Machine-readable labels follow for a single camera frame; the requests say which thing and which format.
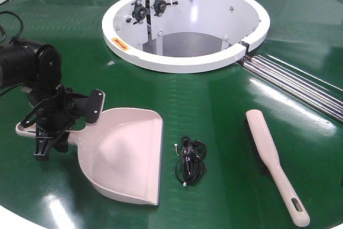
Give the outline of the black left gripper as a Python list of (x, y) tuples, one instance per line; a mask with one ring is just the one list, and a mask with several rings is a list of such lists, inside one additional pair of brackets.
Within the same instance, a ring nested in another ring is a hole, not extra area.
[(88, 96), (74, 93), (69, 87), (59, 84), (53, 90), (25, 87), (32, 110), (20, 122), (21, 127), (35, 126), (37, 161), (48, 161), (49, 152), (68, 151), (67, 130), (84, 116)]

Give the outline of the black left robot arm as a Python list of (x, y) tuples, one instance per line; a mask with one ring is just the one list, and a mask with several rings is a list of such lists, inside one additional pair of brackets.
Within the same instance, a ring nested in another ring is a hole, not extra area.
[(20, 125), (35, 126), (38, 161), (49, 152), (67, 152), (67, 139), (76, 121), (85, 115), (88, 97), (61, 83), (62, 58), (52, 45), (14, 38), (1, 46), (1, 88), (21, 86), (32, 107)]

